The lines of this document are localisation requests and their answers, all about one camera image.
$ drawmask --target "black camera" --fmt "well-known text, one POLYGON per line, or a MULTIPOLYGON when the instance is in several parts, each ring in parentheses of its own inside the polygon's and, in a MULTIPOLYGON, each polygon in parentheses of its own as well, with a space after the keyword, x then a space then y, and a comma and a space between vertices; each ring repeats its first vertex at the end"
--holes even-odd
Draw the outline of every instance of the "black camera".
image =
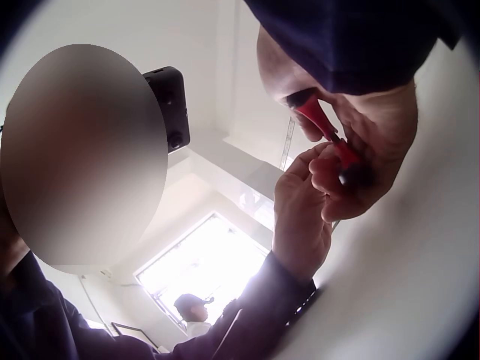
POLYGON ((171 66, 143 75, 153 90, 162 111, 167 131, 168 153, 187 146, 190 143, 190 130, 183 75, 171 66))

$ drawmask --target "bright window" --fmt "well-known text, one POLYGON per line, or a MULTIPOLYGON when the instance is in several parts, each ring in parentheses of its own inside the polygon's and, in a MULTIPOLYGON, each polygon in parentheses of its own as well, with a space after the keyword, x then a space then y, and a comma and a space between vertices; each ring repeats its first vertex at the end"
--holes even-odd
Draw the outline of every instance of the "bright window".
POLYGON ((208 304, 207 322, 213 324, 224 307, 237 298, 257 273, 267 251, 217 214, 211 215, 165 254, 137 275, 140 283, 175 322, 173 306, 185 293, 208 304))
POLYGON ((107 330, 107 332, 110 331, 110 333, 113 336, 118 336, 119 335, 117 333, 117 331, 115 330, 115 328, 111 325, 107 325, 108 326, 108 328, 107 328, 107 326, 105 326, 104 324, 96 322, 96 321, 92 321, 92 320, 89 320, 89 319, 85 319, 85 321, 87 322, 90 329, 103 329, 103 330, 107 330))

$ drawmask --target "red screwdriver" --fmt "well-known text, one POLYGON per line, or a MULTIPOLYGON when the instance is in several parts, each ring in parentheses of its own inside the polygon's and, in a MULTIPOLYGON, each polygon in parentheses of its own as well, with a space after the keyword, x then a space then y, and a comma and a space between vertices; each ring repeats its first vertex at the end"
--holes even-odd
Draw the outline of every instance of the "red screwdriver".
POLYGON ((349 188, 368 187, 373 183, 373 171, 344 139, 336 134, 335 127, 325 116, 316 95, 315 88, 298 91, 287 96, 288 106, 312 121, 324 134, 325 139, 333 142, 341 169, 338 178, 342 185, 349 188))

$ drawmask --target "window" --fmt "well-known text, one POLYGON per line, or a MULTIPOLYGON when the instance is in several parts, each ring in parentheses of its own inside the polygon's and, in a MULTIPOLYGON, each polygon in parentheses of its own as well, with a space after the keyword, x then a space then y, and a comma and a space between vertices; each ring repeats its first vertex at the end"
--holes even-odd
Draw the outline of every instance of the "window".
POLYGON ((242 293, 266 254, 255 241, 213 214, 138 273, 137 279, 180 326, 181 316, 173 303, 181 294, 215 297, 207 305, 207 321, 213 324, 224 307, 242 293))
POLYGON ((291 157, 287 156, 287 159, 285 160, 285 167, 283 168, 284 171, 286 171, 290 167, 290 165, 292 165, 293 160, 295 159, 292 159, 291 157))
POLYGON ((115 330, 115 328, 111 325, 107 325, 105 326, 104 324, 102 323, 99 323, 99 322, 96 322, 96 321, 92 321, 92 320, 89 320, 89 319, 85 319, 85 321, 87 322, 88 326, 90 327, 90 329, 103 329, 103 330, 106 330, 108 333, 110 333, 111 335, 113 336, 118 336, 118 333, 117 331, 115 330))
POLYGON ((240 207, 260 224, 273 231, 275 213, 272 200, 253 189, 248 189, 240 196, 240 207))

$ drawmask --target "wire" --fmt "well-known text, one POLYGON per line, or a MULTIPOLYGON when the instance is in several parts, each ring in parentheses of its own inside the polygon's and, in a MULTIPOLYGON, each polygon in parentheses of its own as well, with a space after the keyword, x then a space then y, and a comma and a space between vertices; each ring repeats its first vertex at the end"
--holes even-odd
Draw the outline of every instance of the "wire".
POLYGON ((87 289, 85 288, 85 285, 84 285, 84 282, 83 282, 83 279, 85 279, 85 276, 83 276, 83 275, 80 276, 80 275, 79 275, 78 278, 79 278, 79 280, 80 280, 80 284, 82 284, 82 287, 84 288, 85 295, 87 296, 88 301, 89 301, 90 304, 92 305, 93 310, 95 311, 96 315, 98 316, 98 318, 100 319, 100 321, 102 322, 102 324, 105 326, 105 328, 107 329, 107 331, 108 331, 108 333, 110 334, 110 336, 113 336, 112 331, 110 330, 109 326, 108 326, 107 323, 103 320, 102 316, 100 315, 100 313, 99 313, 98 310, 96 309, 95 305, 93 304, 92 299, 90 298, 90 295, 88 295, 88 291, 87 291, 87 289))
POLYGON ((140 284, 135 284, 135 283, 132 283, 132 284, 117 284, 116 282, 111 281, 111 280, 107 280, 107 282, 108 282, 109 284, 112 284, 113 286, 120 286, 120 287, 122 287, 122 288, 129 288, 129 287, 132 287, 132 286, 134 286, 134 287, 139 287, 139 288, 143 288, 142 285, 140 285, 140 284))
POLYGON ((340 220, 338 220, 336 223, 333 224, 332 232, 333 232, 333 230, 335 230, 335 228, 337 227, 338 224, 340 224, 340 220))
POLYGON ((220 349, 222 348, 222 345, 223 343, 225 342, 225 340, 227 339, 227 336, 229 335, 230 331, 232 330, 233 328, 233 325, 237 322, 239 316, 240 316, 240 313, 243 309, 240 309, 238 310, 237 314, 235 315, 235 318, 233 319, 232 323, 230 324, 230 327, 228 328, 227 332, 225 333, 225 336, 223 336, 222 338, 222 341, 220 342, 220 345, 218 345, 218 347, 216 348, 215 352, 213 353, 213 356, 212 356, 212 360, 216 360, 216 359, 219 359, 220 357, 218 356, 218 354, 221 354, 219 353, 220 349))

